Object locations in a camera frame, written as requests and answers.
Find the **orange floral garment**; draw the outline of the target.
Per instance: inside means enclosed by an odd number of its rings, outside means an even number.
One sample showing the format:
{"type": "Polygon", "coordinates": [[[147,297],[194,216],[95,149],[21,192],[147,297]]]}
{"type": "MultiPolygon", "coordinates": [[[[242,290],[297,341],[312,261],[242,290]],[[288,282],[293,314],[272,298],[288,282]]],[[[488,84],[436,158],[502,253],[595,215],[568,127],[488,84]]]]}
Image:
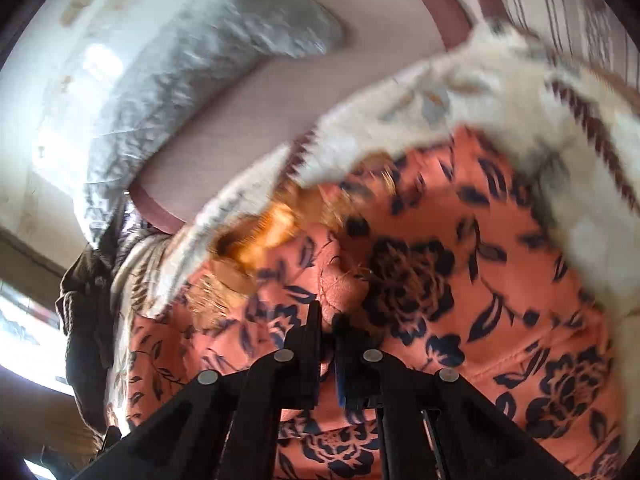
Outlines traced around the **orange floral garment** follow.
{"type": "Polygon", "coordinates": [[[134,305],[126,424],[201,370],[240,372],[279,350],[313,302],[325,326],[347,315],[414,370],[460,373],[577,477],[620,470],[608,323],[476,132],[291,185],[220,230],[174,298],[134,305]]]}

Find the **dark brown fleece blanket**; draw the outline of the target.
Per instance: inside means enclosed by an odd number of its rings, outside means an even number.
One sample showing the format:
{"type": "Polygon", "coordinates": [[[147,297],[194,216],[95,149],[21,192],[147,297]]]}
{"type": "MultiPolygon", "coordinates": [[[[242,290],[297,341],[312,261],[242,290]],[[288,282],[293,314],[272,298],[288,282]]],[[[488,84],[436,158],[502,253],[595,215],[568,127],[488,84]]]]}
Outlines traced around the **dark brown fleece blanket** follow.
{"type": "Polygon", "coordinates": [[[96,434],[105,434],[107,373],[114,362],[111,308],[113,260],[88,246],[63,275],[55,301],[66,336],[66,382],[79,414],[96,434]]]}

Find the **cream leaf-print fleece blanket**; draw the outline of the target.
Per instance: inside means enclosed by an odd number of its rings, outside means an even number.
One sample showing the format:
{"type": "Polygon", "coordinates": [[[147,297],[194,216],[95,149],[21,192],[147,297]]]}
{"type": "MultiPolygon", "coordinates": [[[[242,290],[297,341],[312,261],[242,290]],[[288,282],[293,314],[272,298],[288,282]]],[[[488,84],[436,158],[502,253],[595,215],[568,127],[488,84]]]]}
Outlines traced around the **cream leaf-print fleece blanket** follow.
{"type": "Polygon", "coordinates": [[[616,77],[500,22],[334,107],[310,133],[243,162],[208,190],[176,238],[154,235],[114,289],[126,312],[157,313],[203,260],[213,229],[254,214],[278,181],[344,174],[372,152],[432,146],[480,129],[534,189],[542,221],[605,306],[617,335],[639,336],[639,96],[616,77]]]}

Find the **grey quilted pillow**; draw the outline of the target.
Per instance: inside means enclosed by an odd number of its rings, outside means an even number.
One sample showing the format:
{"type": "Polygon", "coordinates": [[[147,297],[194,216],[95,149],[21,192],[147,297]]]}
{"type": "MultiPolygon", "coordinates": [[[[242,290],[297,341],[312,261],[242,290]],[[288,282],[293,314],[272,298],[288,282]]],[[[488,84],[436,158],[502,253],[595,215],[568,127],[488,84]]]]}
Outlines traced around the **grey quilted pillow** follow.
{"type": "Polygon", "coordinates": [[[194,0],[122,73],[88,130],[74,213],[92,247],[144,164],[210,99],[266,58],[325,55],[343,27],[314,0],[194,0]]]}

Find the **pink bed sheet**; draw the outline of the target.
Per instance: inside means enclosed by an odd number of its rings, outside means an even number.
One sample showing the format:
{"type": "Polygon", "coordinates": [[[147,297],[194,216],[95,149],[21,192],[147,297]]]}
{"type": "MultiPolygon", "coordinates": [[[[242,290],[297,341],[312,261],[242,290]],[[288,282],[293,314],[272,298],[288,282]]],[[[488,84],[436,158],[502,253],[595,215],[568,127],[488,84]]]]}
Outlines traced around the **pink bed sheet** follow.
{"type": "Polygon", "coordinates": [[[343,25],[327,55],[273,58],[208,99],[131,183],[142,218],[174,234],[236,174],[307,133],[335,104],[465,40],[457,0],[316,0],[343,25]]]}

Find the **beige striped pillow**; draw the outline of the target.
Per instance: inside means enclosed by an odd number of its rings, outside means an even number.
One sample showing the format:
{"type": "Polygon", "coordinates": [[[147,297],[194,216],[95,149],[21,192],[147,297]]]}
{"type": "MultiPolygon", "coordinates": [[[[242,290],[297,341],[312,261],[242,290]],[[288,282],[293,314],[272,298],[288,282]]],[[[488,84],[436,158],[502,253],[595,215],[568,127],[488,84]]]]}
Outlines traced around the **beige striped pillow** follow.
{"type": "Polygon", "coordinates": [[[514,24],[639,88],[639,49],[605,0],[501,1],[514,24]]]}

